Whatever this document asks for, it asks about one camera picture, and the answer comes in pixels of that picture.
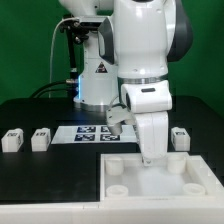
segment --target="black tabletop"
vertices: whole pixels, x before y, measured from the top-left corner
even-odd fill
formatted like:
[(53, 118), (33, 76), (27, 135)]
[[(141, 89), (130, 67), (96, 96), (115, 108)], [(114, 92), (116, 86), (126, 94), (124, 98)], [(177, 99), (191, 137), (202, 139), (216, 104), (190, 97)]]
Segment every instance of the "black tabletop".
[[(186, 128), (191, 155), (201, 155), (224, 184), (224, 120), (198, 98), (175, 97), (169, 114), (169, 132)], [(104, 125), (105, 114), (75, 109), (69, 99), (15, 99), (0, 106), (0, 137), (9, 129), (24, 131), (17, 153), (0, 152), (0, 203), (99, 201), (100, 154), (135, 153), (135, 143), (50, 145), (47, 152), (32, 152), (31, 137), (47, 127)], [(168, 151), (174, 151), (168, 142)]]

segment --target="black cable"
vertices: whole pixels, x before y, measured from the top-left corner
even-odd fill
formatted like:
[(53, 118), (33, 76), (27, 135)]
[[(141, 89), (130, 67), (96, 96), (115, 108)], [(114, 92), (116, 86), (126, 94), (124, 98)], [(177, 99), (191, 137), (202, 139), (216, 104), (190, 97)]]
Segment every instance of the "black cable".
[(42, 91), (42, 92), (40, 92), (38, 95), (37, 95), (37, 97), (36, 98), (40, 98), (40, 96), (42, 96), (43, 94), (45, 94), (45, 93), (49, 93), (49, 92), (57, 92), (57, 91), (67, 91), (67, 89), (66, 88), (61, 88), (61, 89), (47, 89), (47, 90), (44, 90), (44, 91)]
[(56, 86), (56, 85), (61, 85), (61, 84), (66, 84), (66, 80), (63, 80), (63, 81), (56, 81), (56, 82), (52, 82), (52, 83), (49, 83), (41, 88), (39, 88), (37, 91), (35, 91), (31, 96), (30, 98), (34, 98), (37, 94), (39, 94), (40, 92), (42, 92), (42, 90), (45, 90), (49, 87), (52, 87), (52, 86)]

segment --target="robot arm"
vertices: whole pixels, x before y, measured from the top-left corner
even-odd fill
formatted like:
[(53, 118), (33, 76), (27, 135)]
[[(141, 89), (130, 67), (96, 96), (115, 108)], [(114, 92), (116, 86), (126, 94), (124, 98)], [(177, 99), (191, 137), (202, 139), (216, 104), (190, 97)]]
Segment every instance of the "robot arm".
[(74, 16), (114, 10), (98, 29), (100, 56), (118, 67), (120, 102), (107, 111), (112, 134), (121, 122), (136, 125), (144, 164), (167, 152), (168, 116), (172, 107), (167, 61), (183, 57), (192, 43), (181, 0), (60, 0)]

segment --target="blue light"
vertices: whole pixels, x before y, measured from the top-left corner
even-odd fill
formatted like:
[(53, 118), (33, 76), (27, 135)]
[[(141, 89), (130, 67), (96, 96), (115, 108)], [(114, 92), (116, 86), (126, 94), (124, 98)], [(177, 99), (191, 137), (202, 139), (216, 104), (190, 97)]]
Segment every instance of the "blue light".
[(78, 99), (81, 99), (81, 76), (78, 78), (78, 88), (79, 88), (79, 93), (78, 93)]

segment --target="green backdrop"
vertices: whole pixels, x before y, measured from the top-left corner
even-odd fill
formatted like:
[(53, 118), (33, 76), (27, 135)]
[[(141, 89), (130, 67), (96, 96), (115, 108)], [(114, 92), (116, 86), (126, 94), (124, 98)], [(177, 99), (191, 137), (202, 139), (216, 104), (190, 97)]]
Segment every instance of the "green backdrop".
[[(194, 43), (184, 59), (169, 64), (171, 91), (199, 97), (224, 117), (224, 1), (183, 0), (183, 4)], [(1, 0), (0, 103), (28, 97), (48, 83), (52, 33), (65, 13), (57, 0)], [(66, 36), (58, 33), (54, 81), (67, 77)]]

